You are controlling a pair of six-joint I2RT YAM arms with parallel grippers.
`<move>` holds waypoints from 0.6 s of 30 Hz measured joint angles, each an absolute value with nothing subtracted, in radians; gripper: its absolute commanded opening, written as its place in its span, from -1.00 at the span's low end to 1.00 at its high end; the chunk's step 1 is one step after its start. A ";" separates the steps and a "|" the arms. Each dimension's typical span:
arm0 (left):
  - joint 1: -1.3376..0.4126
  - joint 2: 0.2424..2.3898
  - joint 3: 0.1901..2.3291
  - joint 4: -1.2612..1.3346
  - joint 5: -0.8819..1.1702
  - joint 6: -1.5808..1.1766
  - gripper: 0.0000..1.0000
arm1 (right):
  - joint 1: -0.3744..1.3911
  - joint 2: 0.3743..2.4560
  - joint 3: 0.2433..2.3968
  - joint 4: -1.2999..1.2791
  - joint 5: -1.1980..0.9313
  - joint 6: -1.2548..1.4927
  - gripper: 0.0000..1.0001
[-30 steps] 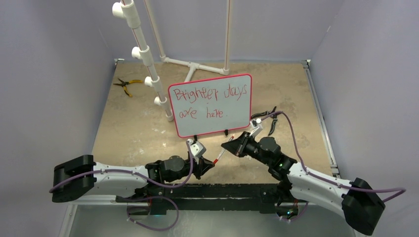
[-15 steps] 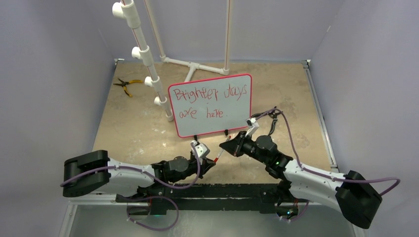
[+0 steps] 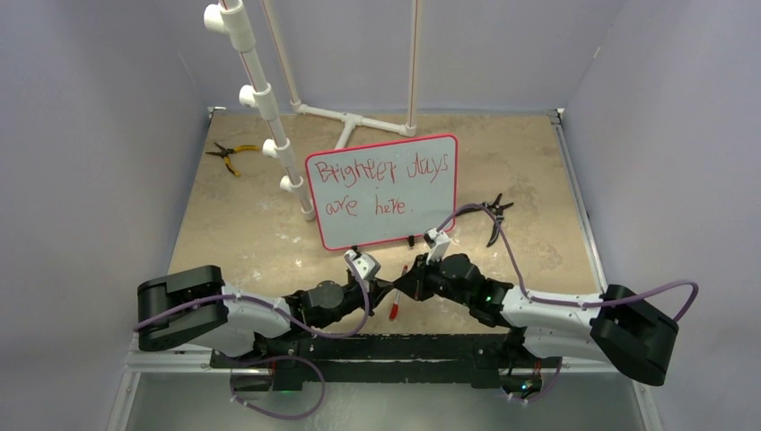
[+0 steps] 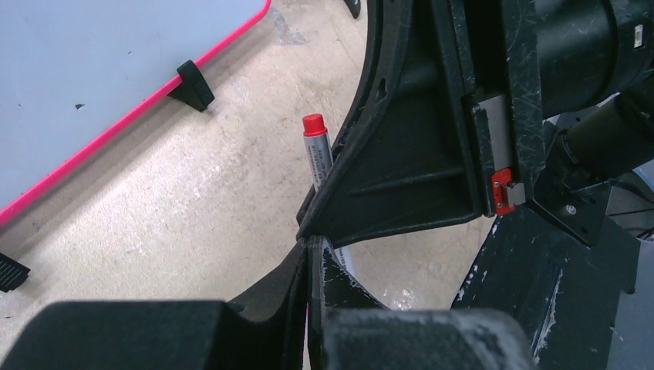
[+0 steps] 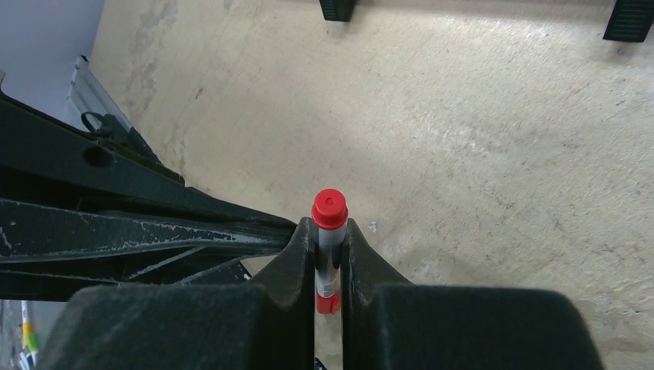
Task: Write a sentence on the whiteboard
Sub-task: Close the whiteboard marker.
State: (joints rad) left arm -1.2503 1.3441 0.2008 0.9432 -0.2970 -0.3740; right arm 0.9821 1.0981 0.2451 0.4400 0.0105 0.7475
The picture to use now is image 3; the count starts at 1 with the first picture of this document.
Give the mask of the red white marker pen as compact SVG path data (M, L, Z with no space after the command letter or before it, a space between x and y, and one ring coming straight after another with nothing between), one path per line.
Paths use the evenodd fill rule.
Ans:
M408 272L408 265L405 265L402 268L402 271L400 273L401 276L404 276ZM395 293L395 297L389 312L389 321L394 321L398 317L398 311L399 311L399 302L401 299L402 292L397 290Z

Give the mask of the pink-rimmed whiteboard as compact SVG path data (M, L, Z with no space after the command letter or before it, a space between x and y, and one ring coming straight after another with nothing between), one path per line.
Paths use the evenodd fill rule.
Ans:
M459 141L452 134L355 146L305 160L322 246L354 246L451 230Z

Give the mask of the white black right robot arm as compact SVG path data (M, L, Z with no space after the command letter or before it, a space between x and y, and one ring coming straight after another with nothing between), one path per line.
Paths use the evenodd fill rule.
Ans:
M438 262L421 255L392 285L413 300L439 296L466 307L487 327L518 331L503 343L515 365L573 357L610 364L639 383L662 386L679 331L675 319L625 286L611 285L597 295L534 299L518 285L486 277L462 253Z

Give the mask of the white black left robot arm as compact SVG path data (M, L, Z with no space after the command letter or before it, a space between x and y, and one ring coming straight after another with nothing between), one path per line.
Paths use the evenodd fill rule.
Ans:
M143 282L137 288L137 343L144 352L190 344L255 367L267 358L265 339L328 337L327 326L356 310L368 319L391 284L377 278L345 285L331 280L281 297L247 294L205 265Z

